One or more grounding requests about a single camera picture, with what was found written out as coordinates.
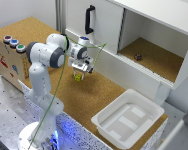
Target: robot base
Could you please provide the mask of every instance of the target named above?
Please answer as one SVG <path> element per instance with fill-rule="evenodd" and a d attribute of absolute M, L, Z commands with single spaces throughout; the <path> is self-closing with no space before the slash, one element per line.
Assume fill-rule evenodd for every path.
<path fill-rule="evenodd" d="M 31 133 L 33 132 L 33 130 L 36 128 L 37 125 L 38 125 L 38 122 L 31 123 L 20 132 L 19 137 L 18 137 L 18 149 L 19 150 L 28 150 L 29 145 L 30 145 L 28 137 L 31 135 Z M 33 146 L 31 146 L 29 150 L 42 150 L 42 148 L 36 149 Z"/>

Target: black handle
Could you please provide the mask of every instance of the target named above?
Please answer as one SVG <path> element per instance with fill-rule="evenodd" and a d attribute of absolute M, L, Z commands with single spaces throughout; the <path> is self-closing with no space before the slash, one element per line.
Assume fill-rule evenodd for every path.
<path fill-rule="evenodd" d="M 85 21 L 85 31 L 86 34 L 92 33 L 94 30 L 90 28 L 90 12 L 95 10 L 95 7 L 90 5 L 90 8 L 86 10 L 86 21 Z"/>

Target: box handle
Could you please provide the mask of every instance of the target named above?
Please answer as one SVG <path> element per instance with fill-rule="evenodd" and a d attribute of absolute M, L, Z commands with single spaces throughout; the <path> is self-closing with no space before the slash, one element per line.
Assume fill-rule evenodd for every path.
<path fill-rule="evenodd" d="M 90 12 L 95 10 L 95 7 L 90 5 L 90 8 L 86 10 L 85 31 L 86 34 L 92 33 L 94 30 L 90 28 Z"/>

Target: white plastic tray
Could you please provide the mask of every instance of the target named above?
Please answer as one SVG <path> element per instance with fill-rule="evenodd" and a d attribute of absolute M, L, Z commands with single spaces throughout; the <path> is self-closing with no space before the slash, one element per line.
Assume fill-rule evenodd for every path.
<path fill-rule="evenodd" d="M 129 89 L 91 120 L 116 147 L 130 149 L 163 113 L 163 108 Z"/>

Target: yellow object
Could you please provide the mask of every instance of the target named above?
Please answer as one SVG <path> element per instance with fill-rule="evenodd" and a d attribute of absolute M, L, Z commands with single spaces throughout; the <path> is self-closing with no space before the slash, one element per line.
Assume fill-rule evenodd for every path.
<path fill-rule="evenodd" d="M 76 81 L 81 81 L 81 75 L 78 75 L 78 74 L 77 74 L 77 75 L 75 76 L 75 80 L 76 80 Z"/>

